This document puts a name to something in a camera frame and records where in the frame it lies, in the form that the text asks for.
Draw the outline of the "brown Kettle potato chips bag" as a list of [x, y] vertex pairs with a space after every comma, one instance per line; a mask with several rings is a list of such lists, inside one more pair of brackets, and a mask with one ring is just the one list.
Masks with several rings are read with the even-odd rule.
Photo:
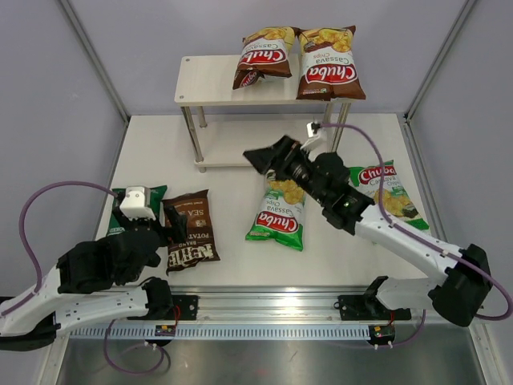
[[173, 207], [187, 218], [187, 240], [168, 246], [166, 274], [195, 267], [200, 262], [219, 261], [216, 250], [208, 189], [162, 200], [163, 208]]

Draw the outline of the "green Chuba cassava chips bag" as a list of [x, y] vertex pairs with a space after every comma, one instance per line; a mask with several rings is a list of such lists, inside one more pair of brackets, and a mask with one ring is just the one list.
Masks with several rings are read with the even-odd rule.
[[274, 240], [302, 251], [305, 198], [305, 191], [293, 180], [278, 180], [274, 170], [267, 171], [265, 194], [245, 240]]

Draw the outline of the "brown Chuba bag text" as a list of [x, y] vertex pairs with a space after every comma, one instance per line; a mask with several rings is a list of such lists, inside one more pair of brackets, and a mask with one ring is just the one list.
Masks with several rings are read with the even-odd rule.
[[298, 31], [292, 26], [270, 26], [244, 38], [232, 89], [290, 78], [293, 73], [289, 53]]

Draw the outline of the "brown Chuba cassava chips bag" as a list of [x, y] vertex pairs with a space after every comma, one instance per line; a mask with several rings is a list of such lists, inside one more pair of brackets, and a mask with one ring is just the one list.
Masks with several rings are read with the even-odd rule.
[[352, 52], [356, 30], [355, 25], [298, 30], [301, 50], [298, 99], [366, 99]]

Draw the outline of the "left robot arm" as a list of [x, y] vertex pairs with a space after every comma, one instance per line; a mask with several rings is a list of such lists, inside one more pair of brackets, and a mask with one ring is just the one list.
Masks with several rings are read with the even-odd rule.
[[82, 326], [116, 318], [162, 320], [176, 312], [169, 285], [150, 278], [118, 295], [113, 286], [136, 282], [145, 267], [160, 263], [158, 248], [187, 238], [187, 218], [174, 207], [164, 210], [164, 227], [151, 209], [113, 209], [123, 232], [78, 243], [61, 256], [30, 299], [1, 300], [1, 348], [34, 351]]

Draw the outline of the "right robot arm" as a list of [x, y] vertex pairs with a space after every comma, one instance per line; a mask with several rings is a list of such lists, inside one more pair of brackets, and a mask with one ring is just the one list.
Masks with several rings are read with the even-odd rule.
[[448, 244], [383, 213], [372, 198], [349, 184], [349, 169], [335, 152], [310, 160], [300, 142], [282, 136], [269, 147], [244, 151], [243, 156], [261, 175], [274, 171], [279, 180], [293, 180], [321, 206], [334, 228], [372, 241], [424, 273], [424, 278], [375, 278], [363, 295], [368, 315], [381, 318], [390, 310], [434, 310], [462, 327], [476, 317], [491, 290], [483, 249]]

